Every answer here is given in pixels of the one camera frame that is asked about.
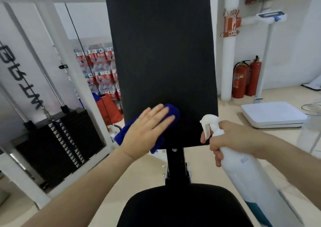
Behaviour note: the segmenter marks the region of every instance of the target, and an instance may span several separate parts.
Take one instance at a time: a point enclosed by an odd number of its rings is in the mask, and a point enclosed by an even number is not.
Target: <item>spray bottle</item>
[[[202,124],[206,140],[224,134],[219,128],[220,119],[205,115]],[[224,159],[222,168],[261,226],[303,227],[303,221],[283,193],[278,190],[260,162],[251,155],[221,147]]]

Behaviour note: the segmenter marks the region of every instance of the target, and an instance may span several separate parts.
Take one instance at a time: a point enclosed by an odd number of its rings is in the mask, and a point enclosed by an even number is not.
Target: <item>floor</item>
[[[311,91],[304,87],[269,89],[264,90],[262,94],[264,102],[283,100],[297,108],[301,108],[303,104],[313,102],[320,95],[320,92]],[[221,119],[250,126],[241,113],[240,105],[252,103],[252,98],[235,99],[232,102],[219,100],[218,103]],[[299,128],[264,129],[263,131],[278,136],[292,144],[296,143],[300,134]],[[209,153],[208,145],[186,148],[185,157],[192,172],[192,182],[219,185],[227,188],[239,199],[254,226],[260,226],[222,168],[215,166],[214,155]],[[264,160],[261,160],[261,163],[277,187],[284,192],[301,215],[305,226],[320,226],[321,212],[298,189],[291,186],[276,168]],[[146,155],[132,164],[106,196],[90,227],[116,226],[122,209],[131,196],[139,191],[164,184],[162,176],[163,165],[163,161],[150,155]],[[0,207],[0,226],[19,227],[37,212],[32,202],[6,178],[0,180],[0,188],[5,188],[12,192],[10,198]]]

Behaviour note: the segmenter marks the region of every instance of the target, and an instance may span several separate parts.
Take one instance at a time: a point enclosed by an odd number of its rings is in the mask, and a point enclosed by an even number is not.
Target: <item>spray nozzle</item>
[[[213,131],[213,134],[216,134],[216,132],[218,132],[220,130],[219,121],[220,121],[220,119],[218,116],[210,115],[210,114],[204,115],[203,118],[200,120],[206,140],[209,139],[211,136],[210,127]]]

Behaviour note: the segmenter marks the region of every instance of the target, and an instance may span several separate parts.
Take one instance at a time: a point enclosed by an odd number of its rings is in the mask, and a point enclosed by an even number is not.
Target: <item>fire extinguisher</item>
[[[245,95],[253,96],[256,94],[257,83],[259,82],[259,76],[261,71],[262,62],[259,61],[259,57],[255,56],[255,59],[249,66],[249,79],[247,81]]]
[[[246,61],[247,60],[236,63],[233,69],[232,97],[235,99],[241,99],[245,94],[249,69]]]

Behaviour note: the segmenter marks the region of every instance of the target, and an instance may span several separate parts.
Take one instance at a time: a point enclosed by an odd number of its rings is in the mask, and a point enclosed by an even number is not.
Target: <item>blue cloth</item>
[[[171,116],[171,115],[175,115],[175,120],[168,126],[168,128],[172,127],[178,120],[180,117],[180,111],[171,104],[164,104],[164,107],[168,107],[169,111],[168,114],[163,118],[163,120],[165,120],[167,117]],[[130,128],[130,126],[135,122],[135,120],[138,117],[136,117],[135,119],[133,119],[132,121],[130,121],[129,123],[127,123],[126,126],[123,127],[123,129],[118,133],[117,136],[115,136],[115,141],[118,143],[118,145],[121,145],[123,143],[124,137],[128,131],[128,129]],[[163,134],[161,134],[158,139],[156,140],[156,143],[154,145],[154,147],[150,150],[151,153],[155,153],[157,149],[160,148],[160,146],[162,146],[164,144],[164,136]]]

